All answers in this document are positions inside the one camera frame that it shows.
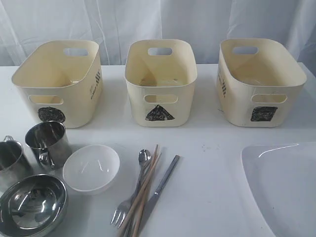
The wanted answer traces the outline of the steel table knife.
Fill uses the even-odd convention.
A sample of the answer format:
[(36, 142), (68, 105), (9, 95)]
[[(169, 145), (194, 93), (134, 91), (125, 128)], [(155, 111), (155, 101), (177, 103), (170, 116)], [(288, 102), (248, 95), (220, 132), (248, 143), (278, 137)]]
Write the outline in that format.
[(176, 155), (174, 157), (174, 159), (172, 160), (170, 166), (168, 167), (168, 169), (166, 170), (160, 184), (158, 185), (157, 189), (155, 190), (155, 192), (153, 193), (153, 195), (151, 196), (151, 198), (147, 201), (144, 211), (143, 211), (143, 215), (141, 218), (141, 222), (140, 222), (140, 226), (138, 229), (138, 233), (141, 233), (142, 229), (144, 228), (146, 222), (148, 221), (161, 193), (162, 190), (164, 189), (170, 175), (172, 174), (174, 168), (176, 167), (178, 161), (180, 159), (179, 155)]

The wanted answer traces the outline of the white plastic bowl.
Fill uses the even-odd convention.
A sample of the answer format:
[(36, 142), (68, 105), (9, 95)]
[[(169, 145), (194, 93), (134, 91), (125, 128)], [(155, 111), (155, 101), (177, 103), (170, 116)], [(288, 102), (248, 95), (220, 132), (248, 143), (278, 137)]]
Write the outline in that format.
[(83, 195), (104, 192), (114, 182), (120, 168), (117, 152), (106, 145), (88, 145), (69, 156), (62, 170), (65, 183)]

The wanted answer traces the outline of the wooden chopstick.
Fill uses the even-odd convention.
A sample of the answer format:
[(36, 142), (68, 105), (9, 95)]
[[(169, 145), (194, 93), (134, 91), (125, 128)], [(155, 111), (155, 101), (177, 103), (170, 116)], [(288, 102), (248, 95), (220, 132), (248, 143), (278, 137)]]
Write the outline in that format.
[(133, 227), (133, 231), (132, 231), (132, 237), (138, 236), (138, 231), (139, 231), (140, 222), (141, 222), (143, 211), (144, 211), (145, 202), (148, 199), (148, 193), (149, 193), (148, 186), (150, 185), (150, 182), (151, 182), (151, 175), (154, 173), (154, 164), (156, 163), (157, 158), (158, 158), (158, 144), (156, 144), (156, 147), (154, 150), (154, 156), (153, 156), (153, 159), (152, 159), (151, 165), (150, 165), (150, 170), (146, 176), (146, 180), (145, 180), (144, 185), (143, 185), (144, 190), (142, 192), (140, 203), (137, 206), (137, 212), (136, 212), (136, 216), (135, 216), (136, 218), (135, 218), (135, 223), (134, 223), (134, 227)]
[(145, 192), (149, 182), (151, 181), (152, 176), (155, 173), (155, 168), (156, 168), (156, 165), (158, 164), (158, 161), (160, 160), (160, 157), (161, 157), (161, 153), (157, 156), (155, 162), (153, 163), (153, 166), (151, 167), (150, 171), (148, 172), (148, 175), (147, 175), (147, 177), (146, 177), (146, 179), (145, 179), (145, 181), (144, 181), (144, 183), (143, 183), (138, 195), (136, 196), (136, 198), (135, 198), (135, 200), (134, 200), (134, 202), (133, 202), (133, 204), (132, 204), (132, 206), (131, 206), (128, 214), (127, 214), (127, 216), (125, 217), (121, 227), (118, 228), (118, 233), (117, 233), (118, 237), (123, 236), (123, 231), (124, 231), (127, 223), (129, 222), (131, 217), (133, 217), (135, 209), (138, 206), (138, 203), (141, 201), (141, 199), (142, 199), (142, 197), (144, 195), (144, 192)]

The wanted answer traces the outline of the stainless steel bowl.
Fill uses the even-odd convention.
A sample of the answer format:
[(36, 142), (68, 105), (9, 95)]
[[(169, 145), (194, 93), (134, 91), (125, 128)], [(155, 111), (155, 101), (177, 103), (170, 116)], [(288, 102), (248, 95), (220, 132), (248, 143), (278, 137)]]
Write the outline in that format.
[(4, 237), (45, 237), (64, 220), (69, 196), (56, 176), (27, 177), (0, 197), (0, 234)]

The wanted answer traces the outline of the small steel spoon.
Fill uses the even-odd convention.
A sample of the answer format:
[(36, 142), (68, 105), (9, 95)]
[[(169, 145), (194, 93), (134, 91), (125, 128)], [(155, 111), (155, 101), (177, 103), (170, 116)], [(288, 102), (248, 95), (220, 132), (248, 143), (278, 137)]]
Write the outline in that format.
[(136, 188), (135, 188), (132, 198), (135, 198), (137, 196), (142, 186), (142, 183), (144, 182), (145, 172), (151, 162), (151, 153), (147, 149), (142, 149), (139, 152), (138, 161), (139, 161), (139, 166), (140, 166), (140, 173), (139, 173), (138, 181), (137, 181)]

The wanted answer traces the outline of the cream bin with triangle mark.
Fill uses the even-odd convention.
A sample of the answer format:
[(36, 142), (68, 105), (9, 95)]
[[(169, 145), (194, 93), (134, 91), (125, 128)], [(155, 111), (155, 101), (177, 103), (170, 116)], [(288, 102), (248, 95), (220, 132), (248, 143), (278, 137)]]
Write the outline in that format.
[(183, 125), (190, 115), (197, 76), (189, 43), (179, 39), (133, 43), (125, 81), (135, 121), (146, 127)]

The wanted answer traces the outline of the steel fork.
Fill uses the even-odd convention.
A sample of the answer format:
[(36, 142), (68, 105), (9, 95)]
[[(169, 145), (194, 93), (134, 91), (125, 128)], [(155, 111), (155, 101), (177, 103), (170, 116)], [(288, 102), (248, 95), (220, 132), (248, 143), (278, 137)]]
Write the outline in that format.
[(131, 206), (132, 202), (135, 198), (135, 193), (133, 193), (128, 199), (125, 201), (121, 202), (117, 209), (115, 210), (113, 217), (111, 219), (110, 225), (114, 225), (117, 228), (120, 228), (125, 217), (127, 216)]

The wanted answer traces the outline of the cream bin with circle mark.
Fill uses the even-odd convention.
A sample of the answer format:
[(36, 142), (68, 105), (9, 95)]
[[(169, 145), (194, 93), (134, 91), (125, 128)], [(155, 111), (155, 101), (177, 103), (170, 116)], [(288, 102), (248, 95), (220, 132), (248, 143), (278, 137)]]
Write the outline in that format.
[(11, 77), (36, 122), (87, 124), (103, 89), (98, 43), (55, 40), (40, 45)]

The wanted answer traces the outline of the cream bin with square mark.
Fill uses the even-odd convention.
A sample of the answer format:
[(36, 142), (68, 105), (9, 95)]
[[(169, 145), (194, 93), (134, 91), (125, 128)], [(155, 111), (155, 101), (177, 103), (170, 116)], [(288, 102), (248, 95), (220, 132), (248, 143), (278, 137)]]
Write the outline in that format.
[(307, 76), (288, 50), (271, 39), (221, 42), (217, 92), (225, 118), (241, 127), (281, 125)]

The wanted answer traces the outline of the large white plate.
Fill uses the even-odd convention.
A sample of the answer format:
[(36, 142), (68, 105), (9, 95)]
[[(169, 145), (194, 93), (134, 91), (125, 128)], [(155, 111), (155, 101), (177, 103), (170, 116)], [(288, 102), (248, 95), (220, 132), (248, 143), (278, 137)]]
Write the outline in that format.
[(254, 200), (277, 237), (316, 235), (316, 144), (245, 147), (241, 161)]

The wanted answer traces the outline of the white curtain backdrop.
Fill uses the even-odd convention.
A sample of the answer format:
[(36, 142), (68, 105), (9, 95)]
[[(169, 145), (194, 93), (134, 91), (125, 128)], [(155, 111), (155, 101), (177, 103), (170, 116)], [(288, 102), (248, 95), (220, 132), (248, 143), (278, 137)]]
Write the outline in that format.
[(93, 40), (104, 65), (126, 62), (138, 40), (188, 42), (199, 64), (216, 63), (220, 42), (267, 38), (316, 67), (313, 0), (3, 0), (0, 63), (20, 65), (51, 40)]

